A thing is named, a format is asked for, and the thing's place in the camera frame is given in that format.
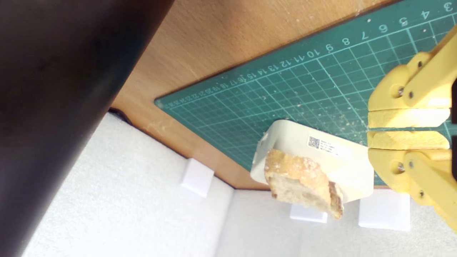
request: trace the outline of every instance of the qr code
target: qr code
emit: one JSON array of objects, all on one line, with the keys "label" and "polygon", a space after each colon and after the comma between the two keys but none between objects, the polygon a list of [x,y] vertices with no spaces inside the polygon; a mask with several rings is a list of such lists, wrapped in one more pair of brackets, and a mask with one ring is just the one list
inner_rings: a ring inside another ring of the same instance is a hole
[{"label": "qr code", "polygon": [[308,146],[319,149],[320,140],[314,137],[309,137]]}]

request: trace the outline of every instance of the dark object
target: dark object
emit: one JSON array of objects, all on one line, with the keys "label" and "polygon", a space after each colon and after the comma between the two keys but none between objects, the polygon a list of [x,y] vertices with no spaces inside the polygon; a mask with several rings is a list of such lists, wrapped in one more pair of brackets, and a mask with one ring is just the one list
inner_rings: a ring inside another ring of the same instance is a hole
[{"label": "dark object", "polygon": [[171,0],[0,1],[0,256],[19,256]]},{"label": "dark object", "polygon": [[121,120],[124,121],[125,123],[129,124],[130,126],[133,126],[132,121],[127,117],[127,115],[126,115],[123,111],[111,107],[111,108],[108,110],[108,112],[109,112],[109,113],[112,113],[112,114],[114,114],[114,115],[116,115],[119,119],[121,119]]},{"label": "dark object", "polygon": [[[454,81],[451,87],[451,122],[452,124],[457,124],[457,79]],[[452,147],[452,176],[457,180],[457,136],[451,137],[451,147]]]}]

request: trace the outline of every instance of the white foam board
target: white foam board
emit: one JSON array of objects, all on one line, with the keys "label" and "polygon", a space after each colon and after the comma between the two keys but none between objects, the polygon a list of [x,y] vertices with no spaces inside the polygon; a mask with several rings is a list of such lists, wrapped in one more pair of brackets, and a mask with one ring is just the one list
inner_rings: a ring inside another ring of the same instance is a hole
[{"label": "white foam board", "polygon": [[292,204],[290,218],[293,220],[305,220],[319,223],[327,223],[328,214],[318,211],[312,207],[305,207],[300,204]]},{"label": "white foam board", "polygon": [[410,196],[390,189],[375,189],[360,200],[359,226],[409,231]]},{"label": "white foam board", "polygon": [[189,158],[181,185],[206,198],[213,176],[214,171],[212,169],[193,158]]}]

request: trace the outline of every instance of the wooden surface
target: wooden surface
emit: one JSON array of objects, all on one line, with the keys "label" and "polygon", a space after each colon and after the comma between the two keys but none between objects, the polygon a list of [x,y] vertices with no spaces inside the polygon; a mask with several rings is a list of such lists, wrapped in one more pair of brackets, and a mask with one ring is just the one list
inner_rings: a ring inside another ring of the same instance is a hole
[{"label": "wooden surface", "polygon": [[153,100],[393,0],[176,0],[113,103],[234,188],[269,189]]}]

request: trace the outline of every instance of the barcode label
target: barcode label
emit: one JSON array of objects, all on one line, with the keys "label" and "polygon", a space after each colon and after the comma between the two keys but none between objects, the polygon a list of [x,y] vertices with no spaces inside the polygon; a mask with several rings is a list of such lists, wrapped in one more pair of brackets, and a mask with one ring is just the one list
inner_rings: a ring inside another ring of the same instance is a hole
[{"label": "barcode label", "polygon": [[309,147],[314,147],[316,149],[319,149],[319,146],[320,146],[320,140],[317,139],[317,138],[314,138],[314,137],[309,137],[309,140],[308,140],[308,146]]},{"label": "barcode label", "polygon": [[324,141],[312,136],[308,137],[308,146],[338,157],[347,157],[350,152],[348,149],[346,149],[346,147],[330,143],[328,141]]}]

